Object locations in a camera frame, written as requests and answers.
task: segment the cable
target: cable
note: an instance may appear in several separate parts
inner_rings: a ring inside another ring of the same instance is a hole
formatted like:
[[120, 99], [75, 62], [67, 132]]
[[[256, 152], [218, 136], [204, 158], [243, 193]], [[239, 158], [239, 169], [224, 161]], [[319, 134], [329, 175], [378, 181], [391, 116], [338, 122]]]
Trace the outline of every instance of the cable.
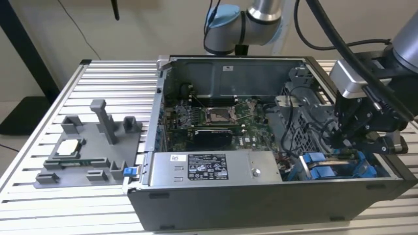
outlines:
[[374, 76], [371, 71], [365, 67], [362, 62], [355, 57], [353, 51], [346, 46], [346, 43], [338, 34], [333, 23], [330, 22], [330, 19], [326, 15], [326, 12], [321, 6], [321, 3], [318, 0], [307, 0], [307, 5], [313, 11], [313, 14], [317, 18], [317, 21], [329, 37], [329, 40], [331, 41], [333, 45], [335, 46], [339, 54], [342, 55], [343, 59], [347, 61], [349, 65], [354, 69], [354, 71], [359, 74], [359, 76], [365, 79], [369, 86], [365, 87], [363, 91], [367, 94], [369, 98], [374, 101], [375, 97], [382, 99], [383, 103], [389, 105], [389, 107], [395, 110], [399, 114], [399, 117], [405, 121], [413, 121], [414, 115], [410, 112], [410, 110], [406, 108], [403, 103], [398, 100], [398, 98], [394, 96], [393, 91], [383, 85], [383, 83], [379, 81], [379, 79]]
[[325, 151], [326, 151], [327, 153], [330, 153], [330, 152], [329, 152], [329, 148], [326, 148], [326, 146], [322, 144], [322, 140], [323, 140], [323, 135], [325, 135], [327, 126], [329, 126], [333, 122], [335, 122], [335, 121], [334, 121], [333, 119], [330, 119], [330, 120], [325, 123], [325, 126], [322, 127], [321, 132], [319, 132], [319, 145], [321, 145], [321, 147], [325, 149]]
[[83, 38], [84, 38], [84, 41], [86, 41], [87, 45], [90, 46], [91, 50], [92, 50], [92, 51], [94, 51], [94, 53], [96, 54], [96, 56], [98, 56], [99, 60], [102, 60], [102, 58], [100, 58], [100, 56], [99, 56], [99, 54], [98, 54], [96, 50], [92, 48], [92, 46], [91, 46], [90, 42], [87, 41], [87, 38], [86, 38], [86, 36], [84, 36], [84, 33], [83, 33], [83, 31], [81, 31], [81, 29], [80, 29], [80, 27], [79, 27], [77, 23], [75, 22], [73, 18], [71, 17], [71, 15], [69, 15], [69, 13], [68, 13], [68, 11], [67, 11], [67, 9], [65, 9], [65, 7], [64, 7], [64, 5], [63, 5], [61, 1], [60, 1], [60, 0], [57, 0], [57, 1], [59, 1], [59, 4], [60, 4], [60, 6], [61, 6], [61, 8], [63, 8], [63, 10], [64, 10], [64, 12], [65, 12], [65, 14], [67, 14], [67, 16], [71, 18], [71, 20], [72, 20], [73, 24], [75, 24], [75, 25], [76, 25], [76, 27], [77, 27], [77, 29], [79, 29], [79, 31], [80, 31], [80, 34], [81, 34], [81, 36], [83, 36]]
[[[315, 50], [335, 50], [337, 48], [333, 47], [333, 46], [330, 46], [330, 47], [319, 47], [319, 46], [313, 45], [309, 42], [309, 40], [306, 39], [306, 37], [303, 36], [302, 30], [301, 30], [301, 27], [299, 27], [299, 18], [298, 18], [299, 2], [301, 2], [301, 0], [297, 0], [297, 2], [295, 2], [294, 21], [295, 21], [297, 33], [298, 33], [298, 36], [299, 36], [301, 40], [303, 41], [303, 43], [310, 48], [313, 48]], [[353, 47], [353, 46], [365, 45], [365, 44], [374, 44], [374, 43], [383, 43], [385, 45], [390, 45], [391, 44], [390, 39], [367, 39], [367, 40], [361, 40], [361, 41], [357, 41], [357, 42], [347, 43], [347, 46]]]
[[287, 133], [288, 133], [288, 130], [290, 130], [290, 126], [291, 126], [291, 122], [292, 122], [292, 119], [294, 119], [294, 103], [292, 103], [290, 95], [287, 97], [288, 97], [288, 103], [290, 103], [290, 111], [288, 111], [286, 130], [283, 132], [282, 139], [280, 139], [280, 146], [282, 146], [284, 152], [287, 153], [287, 155], [294, 156], [297, 158], [298, 155], [295, 153], [292, 153], [291, 150], [288, 150], [284, 147], [284, 139], [286, 139], [286, 136], [287, 136]]
[[212, 10], [212, 12], [211, 12], [211, 14], [210, 14], [210, 17], [208, 17], [208, 22], [207, 22], [206, 31], [204, 31], [204, 37], [207, 36], [207, 34], [208, 34], [208, 32], [210, 32], [210, 29], [211, 29], [210, 24], [211, 24], [211, 23], [214, 22], [214, 20], [215, 20], [215, 16], [216, 16], [216, 13], [218, 13], [219, 4], [220, 4], [220, 0], [218, 0], [218, 3], [216, 3], [216, 5], [215, 5], [215, 8], [214, 8], [214, 10]]
[[3, 148], [8, 148], [9, 150], [13, 150], [15, 152], [19, 152], [19, 150], [17, 150], [16, 148], [12, 148], [12, 147], [5, 146], [5, 145], [3, 145], [3, 144], [0, 144], [0, 147], [3, 147]]
[[206, 19], [204, 19], [203, 35], [206, 35], [206, 34], [207, 34], [207, 24], [208, 24], [210, 9], [211, 9], [211, 5], [212, 5], [212, 3], [214, 3], [214, 0], [210, 0], [207, 17], [206, 17]]
[[207, 34], [210, 32], [210, 24], [214, 22], [214, 19], [215, 19], [215, 16], [216, 16], [216, 12], [218, 12], [218, 7], [219, 7], [219, 4], [220, 4], [220, 0], [218, 0], [218, 3], [215, 5], [215, 8], [210, 14], [210, 9], [211, 9], [211, 5], [212, 5], [212, 0], [210, 0], [210, 6], [208, 6], [208, 12], [207, 12], [207, 17], [208, 17], [208, 14], [210, 14], [210, 17], [208, 19], [204, 21], [204, 36], [203, 36], [203, 47], [206, 48], [206, 44], [204, 44], [204, 41], [207, 39]]
[[[290, 91], [288, 91], [288, 94], [292, 95], [298, 100], [301, 100], [294, 94], [292, 94], [292, 91], [298, 88], [305, 88], [305, 89], [309, 89], [311, 90], [313, 92], [317, 92], [311, 87], [306, 87], [306, 86], [297, 86], [294, 87]], [[310, 116], [310, 118], [315, 121], [315, 123], [322, 126], [322, 122], [314, 117], [313, 113], [311, 113], [311, 108], [310, 109], [306, 109], [306, 112]]]

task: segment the power supply label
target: power supply label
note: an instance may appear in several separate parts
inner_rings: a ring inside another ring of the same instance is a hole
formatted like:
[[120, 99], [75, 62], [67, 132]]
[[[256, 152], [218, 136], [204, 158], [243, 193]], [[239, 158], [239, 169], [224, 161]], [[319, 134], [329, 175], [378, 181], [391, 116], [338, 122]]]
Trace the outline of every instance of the power supply label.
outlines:
[[227, 180], [228, 167], [224, 154], [188, 154], [190, 180]]

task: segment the open computer chassis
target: open computer chassis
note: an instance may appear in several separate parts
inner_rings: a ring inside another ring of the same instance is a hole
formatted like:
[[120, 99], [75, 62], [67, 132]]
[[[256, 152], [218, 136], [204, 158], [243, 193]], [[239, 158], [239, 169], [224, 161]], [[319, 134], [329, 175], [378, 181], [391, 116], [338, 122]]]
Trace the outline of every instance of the open computer chassis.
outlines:
[[326, 145], [337, 89], [311, 57], [170, 56], [159, 69], [124, 182], [147, 230], [349, 221], [417, 183], [395, 155]]

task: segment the aluminum extrusion table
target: aluminum extrusion table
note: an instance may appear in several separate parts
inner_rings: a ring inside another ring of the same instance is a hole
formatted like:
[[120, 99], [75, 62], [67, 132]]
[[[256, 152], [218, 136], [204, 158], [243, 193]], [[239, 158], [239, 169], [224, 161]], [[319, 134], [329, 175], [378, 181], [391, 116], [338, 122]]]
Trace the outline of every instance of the aluminum extrusion table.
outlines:
[[[319, 61], [329, 72], [335, 61]], [[156, 84], [155, 61], [92, 61], [80, 65], [39, 127], [0, 178], [0, 234], [152, 234], [144, 231], [122, 186], [35, 189], [35, 177], [63, 132], [65, 115], [81, 122], [98, 121], [92, 99], [107, 101], [115, 121], [126, 115], [144, 122], [138, 162]], [[401, 160], [418, 177], [418, 125], [403, 131], [410, 152]], [[279, 227], [183, 232], [186, 235], [395, 235], [418, 234], [418, 186], [397, 200], [375, 203], [350, 223], [337, 222]]]

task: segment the motherboard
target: motherboard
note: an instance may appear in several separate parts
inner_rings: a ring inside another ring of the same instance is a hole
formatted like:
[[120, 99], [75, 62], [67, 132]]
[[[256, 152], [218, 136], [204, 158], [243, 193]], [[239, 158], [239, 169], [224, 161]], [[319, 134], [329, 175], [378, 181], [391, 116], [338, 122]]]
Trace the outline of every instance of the motherboard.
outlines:
[[164, 112], [168, 151], [278, 152], [264, 106], [256, 97], [179, 100]]

